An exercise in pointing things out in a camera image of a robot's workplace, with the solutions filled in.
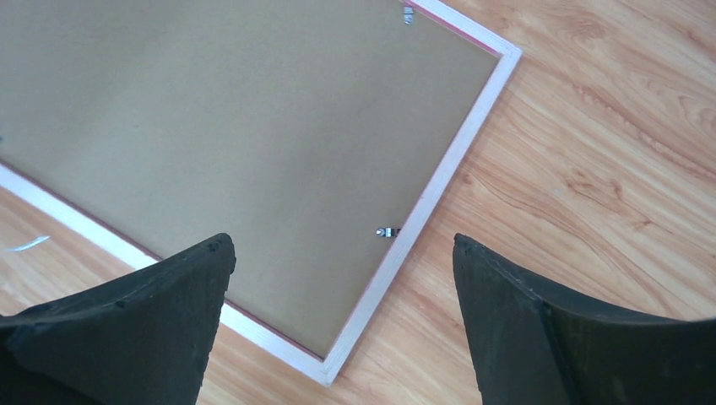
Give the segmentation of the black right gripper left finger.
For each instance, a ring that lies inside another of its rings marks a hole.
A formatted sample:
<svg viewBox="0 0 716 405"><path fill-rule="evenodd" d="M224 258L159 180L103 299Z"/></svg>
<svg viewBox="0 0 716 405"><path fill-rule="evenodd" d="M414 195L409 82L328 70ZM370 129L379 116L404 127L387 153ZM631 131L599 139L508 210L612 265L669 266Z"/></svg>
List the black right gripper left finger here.
<svg viewBox="0 0 716 405"><path fill-rule="evenodd" d="M1 320L4 404L194 404L236 265L225 233Z"/></svg>

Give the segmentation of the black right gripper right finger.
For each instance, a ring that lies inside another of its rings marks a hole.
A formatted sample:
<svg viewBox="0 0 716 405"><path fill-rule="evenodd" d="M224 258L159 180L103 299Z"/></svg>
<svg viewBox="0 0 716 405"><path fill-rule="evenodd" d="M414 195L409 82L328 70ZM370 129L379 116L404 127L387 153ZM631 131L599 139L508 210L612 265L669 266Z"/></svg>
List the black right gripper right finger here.
<svg viewBox="0 0 716 405"><path fill-rule="evenodd" d="M453 276L485 404L712 404L715 320L613 305L455 235Z"/></svg>

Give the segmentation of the wooden picture frame pink inlay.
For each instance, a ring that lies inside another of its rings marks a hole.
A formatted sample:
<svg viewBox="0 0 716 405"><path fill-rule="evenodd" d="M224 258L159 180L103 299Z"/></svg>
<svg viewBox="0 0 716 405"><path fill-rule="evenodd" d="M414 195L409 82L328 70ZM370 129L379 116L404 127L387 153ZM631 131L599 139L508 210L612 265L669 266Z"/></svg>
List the wooden picture frame pink inlay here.
<svg viewBox="0 0 716 405"><path fill-rule="evenodd" d="M323 386L335 381L353 352L522 56L517 46L441 1L404 2L404 22L411 24L416 14L425 15L487 51L497 58L497 64L332 348L321 358L233 304L226 303L222 307L223 325ZM6 164L1 165L1 187L135 269L158 261L154 254L142 250Z"/></svg>

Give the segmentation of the brown cardboard backing board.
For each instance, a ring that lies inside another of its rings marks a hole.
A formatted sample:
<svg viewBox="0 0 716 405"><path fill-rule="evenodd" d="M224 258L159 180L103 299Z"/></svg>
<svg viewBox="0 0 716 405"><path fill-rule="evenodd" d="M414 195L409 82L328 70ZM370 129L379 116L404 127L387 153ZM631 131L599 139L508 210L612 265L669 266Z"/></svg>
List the brown cardboard backing board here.
<svg viewBox="0 0 716 405"><path fill-rule="evenodd" d="M1 157L324 356L497 59L398 1L4 1Z"/></svg>

